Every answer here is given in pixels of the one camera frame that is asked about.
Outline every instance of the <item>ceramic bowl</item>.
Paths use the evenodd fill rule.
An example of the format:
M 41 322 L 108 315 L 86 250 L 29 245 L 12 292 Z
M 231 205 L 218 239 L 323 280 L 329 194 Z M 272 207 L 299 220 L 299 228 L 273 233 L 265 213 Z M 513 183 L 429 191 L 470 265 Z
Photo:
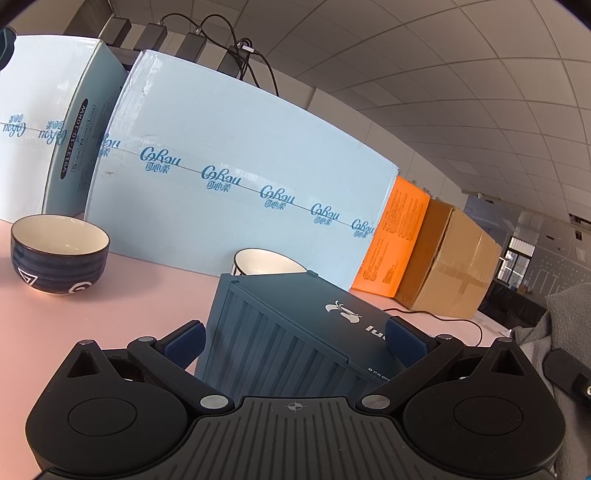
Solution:
M 306 269 L 295 260 L 262 248 L 245 248 L 234 255 L 232 275 L 299 273 Z
M 62 215 L 23 217 L 11 228 L 14 271 L 30 287 L 68 295 L 94 285 L 105 269 L 109 236 Z

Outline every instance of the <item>bowl rim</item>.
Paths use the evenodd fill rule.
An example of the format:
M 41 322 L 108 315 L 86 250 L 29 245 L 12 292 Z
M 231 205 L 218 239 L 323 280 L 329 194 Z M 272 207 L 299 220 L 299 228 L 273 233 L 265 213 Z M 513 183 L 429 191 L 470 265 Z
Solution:
M 84 253 L 84 254 L 55 254 L 55 253 L 52 253 L 52 252 L 47 252 L 45 250 L 39 250 L 38 248 L 31 247 L 31 246 L 29 246 L 29 245 L 21 242 L 14 235 L 14 226 L 18 222 L 20 222 L 21 220 L 24 220 L 24 219 L 27 219 L 27 218 L 31 218 L 31 217 L 40 217 L 40 216 L 43 216 L 43 217 L 48 217 L 49 216 L 49 217 L 68 218 L 68 219 L 76 220 L 78 222 L 88 223 L 89 225 L 92 225 L 93 227 L 95 227 L 96 229 L 100 230 L 101 232 L 103 232 L 106 235 L 106 237 L 107 237 L 107 243 L 106 243 L 106 245 L 103 248 L 100 248 L 98 250 L 94 250 L 93 252 Z M 109 246 L 111 245 L 111 238 L 110 238 L 109 234 L 107 232 L 105 232 L 101 227 L 95 225 L 94 223 L 87 222 L 86 220 L 81 220 L 81 219 L 76 218 L 76 217 L 69 217 L 67 215 L 59 215 L 59 214 L 56 214 L 56 213 L 36 213 L 35 215 L 26 215 L 24 217 L 19 218 L 10 227 L 10 237 L 16 243 L 18 243 L 20 246 L 22 246 L 23 248 L 25 248 L 27 250 L 30 250 L 32 252 L 36 252 L 36 253 L 43 254 L 43 255 L 53 255 L 55 257 L 65 257 L 65 258 L 80 258 L 80 257 L 87 257 L 87 256 L 90 256 L 90 255 L 96 255 L 98 253 L 101 253 L 104 250 L 107 250 L 108 251 L 109 250 Z
M 236 252 L 236 253 L 234 254 L 233 263 L 234 263 L 234 266 L 235 266 L 235 267 L 236 267 L 236 269 L 237 269 L 237 270 L 240 272 L 240 274 L 241 274 L 241 275 L 247 275 L 247 274 L 245 274 L 245 273 L 242 271 L 242 269 L 241 269 L 241 268 L 238 266 L 238 263 L 236 262 L 236 256 L 237 256 L 237 255 L 238 255 L 240 252 L 244 252 L 244 250 L 263 250 L 264 252 L 270 252 L 270 253 L 272 253 L 272 254 L 275 254 L 275 255 L 280 255 L 281 257 L 284 257 L 284 258 L 286 258 L 286 259 L 288 259 L 288 260 L 291 260 L 293 263 L 295 263 L 295 264 L 299 265 L 301 268 L 303 268 L 303 269 L 304 269 L 304 271 L 308 271 L 308 269 L 307 269 L 307 268 L 306 268 L 304 265 L 302 265 L 302 264 L 301 264 L 301 263 L 299 263 L 299 262 L 296 262 L 296 261 L 295 261 L 293 258 L 291 258 L 291 257 L 288 257 L 287 255 L 280 254 L 279 252 L 275 252 L 274 250 L 268 250 L 268 249 L 266 249 L 266 248 L 248 247 L 248 248 L 241 248 L 240 250 L 238 250 L 238 252 Z

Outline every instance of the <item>gray fabric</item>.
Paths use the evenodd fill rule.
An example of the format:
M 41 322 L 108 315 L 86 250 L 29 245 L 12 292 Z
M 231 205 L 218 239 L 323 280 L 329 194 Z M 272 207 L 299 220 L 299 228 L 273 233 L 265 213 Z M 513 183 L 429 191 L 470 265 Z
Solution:
M 545 355 L 562 348 L 591 368 L 591 283 L 583 283 L 547 297 L 548 312 L 534 328 L 518 327 L 513 338 L 542 378 Z M 566 435 L 556 463 L 561 480 L 584 480 L 591 475 L 591 411 L 572 400 L 545 378 L 566 422 Z

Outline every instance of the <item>pink table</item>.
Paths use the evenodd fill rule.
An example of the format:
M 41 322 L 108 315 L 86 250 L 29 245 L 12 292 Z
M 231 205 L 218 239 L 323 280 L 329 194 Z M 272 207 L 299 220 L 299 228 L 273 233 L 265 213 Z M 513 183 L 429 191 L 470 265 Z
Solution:
M 161 338 L 190 319 L 205 321 L 218 279 L 110 255 L 97 285 L 72 296 L 49 296 L 14 273 L 9 232 L 10 224 L 0 221 L 0 478 L 32 480 L 39 468 L 25 438 L 25 421 L 74 344 L 92 338 L 102 348 L 122 348 L 142 335 Z M 384 297 L 352 293 L 382 309 L 399 306 Z M 469 323 L 403 316 L 430 335 L 451 333 L 467 345 L 478 341 L 478 329 Z M 491 319 L 475 320 L 483 326 L 482 345 L 502 335 Z

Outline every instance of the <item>dark blue box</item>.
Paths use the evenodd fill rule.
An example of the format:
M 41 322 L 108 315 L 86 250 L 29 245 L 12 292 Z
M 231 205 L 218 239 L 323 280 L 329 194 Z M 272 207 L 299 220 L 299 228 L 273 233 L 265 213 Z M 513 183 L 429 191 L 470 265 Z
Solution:
M 355 401 L 404 370 L 384 340 L 389 317 L 314 272 L 224 274 L 195 376 L 236 402 Z

